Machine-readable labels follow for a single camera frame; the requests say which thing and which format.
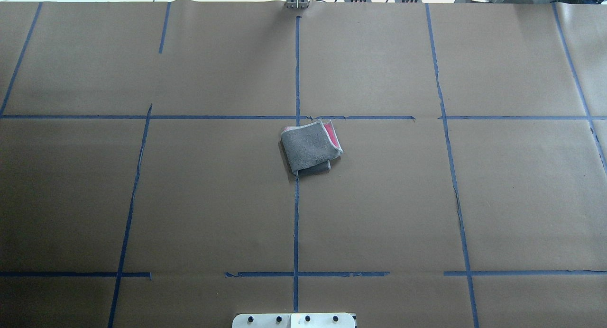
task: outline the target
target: washcloth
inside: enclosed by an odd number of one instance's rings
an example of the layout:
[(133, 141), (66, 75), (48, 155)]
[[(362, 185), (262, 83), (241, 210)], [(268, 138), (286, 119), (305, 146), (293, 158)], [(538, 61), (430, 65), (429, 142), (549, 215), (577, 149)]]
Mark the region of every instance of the washcloth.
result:
[(280, 134), (286, 158), (295, 175), (317, 174), (331, 169), (332, 159), (343, 150), (333, 123), (315, 121), (302, 127), (285, 127)]

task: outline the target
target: blue tape line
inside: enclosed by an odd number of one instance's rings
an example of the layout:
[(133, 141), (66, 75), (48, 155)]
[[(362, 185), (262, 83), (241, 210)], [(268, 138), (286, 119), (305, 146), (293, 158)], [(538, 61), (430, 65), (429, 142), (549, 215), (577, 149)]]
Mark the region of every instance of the blue tape line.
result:
[(318, 116), (312, 120), (414, 120), (413, 116)]
[[(504, 270), (504, 271), (472, 271), (472, 276), (543, 276), (543, 275), (593, 275), (607, 276), (605, 270)], [(466, 276), (464, 271), (445, 271), (445, 276)]]
[(299, 19), (300, 16), (295, 18), (295, 125), (299, 127)]
[(295, 177), (293, 227), (293, 312), (299, 311), (299, 176)]
[(2, 102), (2, 108), (0, 108), (0, 116), (4, 114), (4, 109), (6, 108), (7, 103), (9, 102), (9, 97), (11, 91), (13, 91), (13, 84), (15, 84), (15, 79), (17, 79), (17, 73), (19, 73), (19, 67), (21, 66), (21, 62), (23, 62), (23, 56), (26, 54), (26, 49), (28, 48), (28, 43), (32, 38), (32, 33), (34, 31), (34, 27), (36, 26), (37, 17), (40, 15), (40, 10), (42, 9), (42, 2), (38, 3), (38, 8), (36, 9), (36, 13), (34, 15), (34, 19), (32, 20), (32, 25), (30, 26), (30, 30), (28, 32), (28, 36), (26, 37), (26, 41), (23, 43), (23, 48), (21, 48), (21, 54), (19, 54), (19, 59), (17, 59), (17, 65), (15, 66), (15, 70), (13, 71), (13, 77), (10, 78), (9, 87), (6, 89), (6, 94), (4, 95), (4, 101)]
[(442, 126), (445, 132), (445, 142), (447, 144), (447, 155), (449, 156), (449, 168), (451, 169), (451, 182), (453, 183), (453, 190), (455, 191), (455, 199), (457, 200), (457, 214), (460, 218), (460, 237), (462, 250), (464, 252), (464, 264), (466, 265), (466, 278), (468, 279), (468, 293), (470, 295), (470, 306), (472, 308), (472, 319), (474, 321), (474, 327), (478, 328), (478, 315), (477, 315), (477, 300), (474, 295), (474, 285), (472, 283), (472, 274), (470, 273), (470, 259), (468, 257), (468, 244), (466, 242), (466, 231), (464, 229), (464, 217), (461, 213), (460, 203), (460, 191), (457, 186), (457, 177), (455, 175), (455, 164), (453, 163), (453, 153), (451, 151), (451, 141), (449, 140), (449, 127), (447, 125), (447, 111), (445, 110), (445, 103), (442, 96), (441, 84), (438, 78), (438, 60), (436, 58), (436, 45), (434, 44), (434, 33), (432, 31), (432, 20), (430, 15), (429, 4), (425, 4), (425, 14), (428, 21), (428, 32), (430, 34), (430, 44), (432, 48), (432, 59), (434, 60), (434, 75), (436, 77), (436, 89), (438, 90), (438, 97), (441, 100), (441, 114), (442, 114)]
[[(299, 277), (384, 277), (388, 276), (388, 271), (345, 271), (345, 272), (297, 272)], [(226, 278), (236, 277), (293, 277), (294, 273), (285, 272), (238, 272), (237, 274), (231, 274), (226, 272), (224, 274)]]
[[(0, 277), (116, 277), (116, 272), (0, 272)], [(123, 277), (145, 277), (152, 279), (151, 272), (125, 272)]]
[(586, 103), (586, 97), (584, 96), (584, 92), (581, 90), (581, 84), (579, 83), (579, 78), (577, 77), (577, 72), (575, 71), (573, 60), (571, 60), (569, 47), (567, 46), (567, 41), (565, 41), (563, 28), (561, 27), (561, 20), (559, 19), (559, 11), (557, 10), (557, 4), (552, 4), (552, 11), (554, 13), (554, 19), (557, 22), (557, 28), (559, 29), (559, 36), (561, 37), (563, 49), (565, 51), (565, 55), (567, 56), (567, 62), (569, 62), (571, 74), (573, 74), (573, 78), (575, 80), (575, 87), (577, 88), (577, 92), (579, 93), (581, 103), (584, 106), (584, 112), (586, 113), (586, 119), (588, 119), (588, 124), (590, 125), (590, 132), (592, 133), (592, 138), (594, 138), (594, 144), (597, 146), (598, 156), (600, 157), (601, 164), (603, 164), (603, 171), (605, 171), (605, 174), (607, 174), (607, 161), (605, 161), (605, 153), (603, 152), (601, 142), (598, 140), (597, 131), (596, 129), (594, 129), (594, 123), (592, 123), (590, 110), (588, 109), (588, 104)]
[(585, 116), (447, 116), (447, 120), (586, 120)]
[(139, 184), (139, 175), (141, 174), (141, 160), (143, 159), (143, 149), (146, 147), (147, 130), (150, 126), (150, 113), (152, 112), (152, 105), (147, 110), (146, 125), (143, 129), (143, 138), (141, 139), (141, 148), (139, 149), (139, 160), (137, 161), (137, 171), (135, 172), (135, 181), (133, 183), (133, 192), (130, 195), (130, 206), (129, 215), (126, 220), (126, 229), (124, 230), (124, 239), (122, 242), (122, 251), (120, 252), (120, 262), (118, 266), (118, 272), (116, 275), (116, 283), (114, 286), (114, 294), (112, 298), (112, 308), (110, 310), (110, 319), (108, 321), (108, 328), (113, 326), (113, 319), (116, 313), (116, 304), (118, 302), (118, 294), (120, 290), (120, 279), (122, 278), (122, 270), (124, 268), (124, 257), (126, 256), (126, 246), (129, 243), (130, 225), (133, 220), (133, 209), (135, 207), (135, 194), (137, 193), (137, 185)]
[(169, 12), (171, 12), (171, 3), (167, 2), (165, 13), (165, 25), (162, 27), (162, 36), (160, 37), (160, 48), (158, 49), (159, 54), (162, 54), (162, 50), (165, 47), (166, 26), (169, 23)]
[[(106, 119), (145, 120), (143, 115), (4, 115), (6, 119)], [(152, 115), (153, 120), (294, 120), (295, 116)]]

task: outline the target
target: horizontal blue tape strip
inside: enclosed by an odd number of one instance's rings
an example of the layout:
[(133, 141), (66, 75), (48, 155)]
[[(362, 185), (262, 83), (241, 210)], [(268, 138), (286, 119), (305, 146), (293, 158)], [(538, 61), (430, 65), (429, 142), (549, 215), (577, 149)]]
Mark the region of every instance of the horizontal blue tape strip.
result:
[(312, 120), (414, 120), (413, 116), (318, 116)]
[[(388, 276), (387, 271), (358, 271), (358, 272), (298, 272), (300, 277), (383, 277)], [(225, 273), (226, 277), (293, 277), (293, 272), (238, 272)]]
[[(448, 120), (588, 120), (586, 116), (446, 116)], [(591, 117), (593, 120), (605, 120), (607, 116)]]
[[(145, 115), (4, 115), (6, 119), (145, 120)], [(294, 120), (295, 116), (152, 115), (154, 120)]]
[[(116, 272), (0, 272), (0, 277), (116, 277)], [(123, 277), (152, 279), (151, 272), (123, 272)]]
[[(504, 270), (504, 271), (472, 271), (472, 276), (542, 276), (542, 275), (605, 275), (604, 270)], [(445, 271), (445, 276), (465, 277), (465, 271)]]

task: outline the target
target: folded cloth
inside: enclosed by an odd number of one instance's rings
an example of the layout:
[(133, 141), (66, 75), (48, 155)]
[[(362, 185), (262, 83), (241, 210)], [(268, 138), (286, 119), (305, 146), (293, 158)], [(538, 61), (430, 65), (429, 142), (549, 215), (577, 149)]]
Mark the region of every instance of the folded cloth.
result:
[(285, 127), (280, 134), (286, 158), (295, 175), (316, 174), (331, 169), (332, 159), (343, 150), (333, 123), (315, 121), (303, 127)]

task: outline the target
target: pink fabric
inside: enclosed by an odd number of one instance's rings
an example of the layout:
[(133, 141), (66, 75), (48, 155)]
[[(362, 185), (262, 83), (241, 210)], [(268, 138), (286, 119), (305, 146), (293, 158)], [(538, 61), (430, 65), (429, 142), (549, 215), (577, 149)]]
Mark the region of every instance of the pink fabric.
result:
[(325, 129), (327, 130), (327, 133), (329, 134), (329, 138), (331, 138), (331, 142), (333, 142), (333, 145), (338, 147), (339, 149), (341, 149), (340, 147), (340, 143), (338, 142), (338, 138), (337, 136), (335, 136), (335, 131), (333, 130), (333, 125), (331, 125), (331, 123), (325, 123)]

